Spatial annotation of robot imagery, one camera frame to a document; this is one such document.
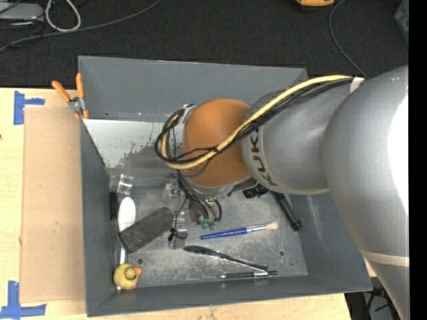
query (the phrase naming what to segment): yellow cable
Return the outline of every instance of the yellow cable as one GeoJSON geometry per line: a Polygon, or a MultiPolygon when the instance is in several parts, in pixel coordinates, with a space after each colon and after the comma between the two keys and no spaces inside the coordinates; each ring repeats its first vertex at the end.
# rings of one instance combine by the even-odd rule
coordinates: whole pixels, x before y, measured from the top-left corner
{"type": "MultiPolygon", "coordinates": [[[[213,156],[215,156],[218,153],[218,151],[222,151],[224,148],[226,148],[235,139],[235,137],[238,135],[238,133],[243,128],[248,126],[252,121],[261,117],[266,111],[268,111],[271,107],[273,107],[276,103],[280,102],[285,97],[291,95],[292,93],[294,93],[300,89],[303,89],[305,87],[309,87],[310,85],[323,83],[323,82],[337,81],[339,79],[346,79],[346,78],[352,78],[352,77],[351,76],[343,76],[343,75],[323,76],[323,77],[316,77],[313,79],[309,79],[305,82],[294,85],[293,87],[291,87],[291,88],[283,91],[282,93],[280,93],[276,98],[272,99],[269,103],[265,104],[262,108],[258,109],[249,119],[244,121],[227,139],[225,139],[218,146],[216,146],[217,150],[212,149],[191,163],[168,163],[167,162],[166,164],[173,169],[179,169],[179,170],[190,169],[190,168],[193,168],[195,166],[198,166],[198,165],[206,162],[207,160],[211,159],[213,156]]],[[[165,136],[166,136],[166,134],[161,139],[161,154],[164,157],[167,157],[165,136]]]]}

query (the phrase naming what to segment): blue paintbrush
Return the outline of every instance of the blue paintbrush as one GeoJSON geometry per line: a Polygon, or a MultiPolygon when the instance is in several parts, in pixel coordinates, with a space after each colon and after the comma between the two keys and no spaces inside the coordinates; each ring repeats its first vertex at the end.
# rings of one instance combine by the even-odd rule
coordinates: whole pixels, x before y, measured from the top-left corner
{"type": "Polygon", "coordinates": [[[209,233],[208,235],[200,236],[200,238],[211,239],[211,238],[218,238],[218,237],[244,235],[245,233],[254,232],[254,231],[277,230],[277,229],[278,229],[278,222],[274,221],[273,223],[268,223],[263,225],[253,225],[251,227],[240,227],[238,229],[209,233]]]}

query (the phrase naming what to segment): rubber duck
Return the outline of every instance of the rubber duck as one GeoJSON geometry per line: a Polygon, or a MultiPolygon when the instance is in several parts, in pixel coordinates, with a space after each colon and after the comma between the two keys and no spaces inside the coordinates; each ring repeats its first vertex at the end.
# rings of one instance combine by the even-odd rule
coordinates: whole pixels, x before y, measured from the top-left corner
{"type": "Polygon", "coordinates": [[[134,289],[141,273],[141,268],[134,267],[129,263],[123,263],[115,269],[113,280],[122,289],[134,289]]]}

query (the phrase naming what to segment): felt eraser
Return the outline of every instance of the felt eraser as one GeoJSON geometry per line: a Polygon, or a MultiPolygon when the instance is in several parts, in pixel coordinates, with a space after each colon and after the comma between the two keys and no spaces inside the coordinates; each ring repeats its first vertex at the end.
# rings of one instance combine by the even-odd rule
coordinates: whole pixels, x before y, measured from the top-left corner
{"type": "Polygon", "coordinates": [[[128,253],[133,253],[172,227],[173,214],[162,207],[118,234],[128,253]]]}

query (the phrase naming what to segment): wooden table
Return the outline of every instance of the wooden table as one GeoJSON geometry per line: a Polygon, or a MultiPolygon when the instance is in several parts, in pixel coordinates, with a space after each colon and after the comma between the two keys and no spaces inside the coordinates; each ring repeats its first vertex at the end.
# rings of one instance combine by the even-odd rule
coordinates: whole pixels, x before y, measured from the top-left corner
{"type": "MultiPolygon", "coordinates": [[[[7,282],[19,282],[21,261],[21,208],[23,192],[24,125],[13,125],[14,91],[26,98],[41,97],[46,105],[64,106],[52,89],[0,88],[0,305],[7,304],[7,282]]],[[[72,111],[63,108],[64,112],[72,111]]],[[[84,300],[45,300],[22,306],[46,303],[42,319],[86,319],[84,300]]],[[[197,307],[173,311],[156,311],[134,315],[100,317],[100,319],[262,319],[262,320],[350,320],[343,294],[298,297],[233,305],[197,307]]]]}

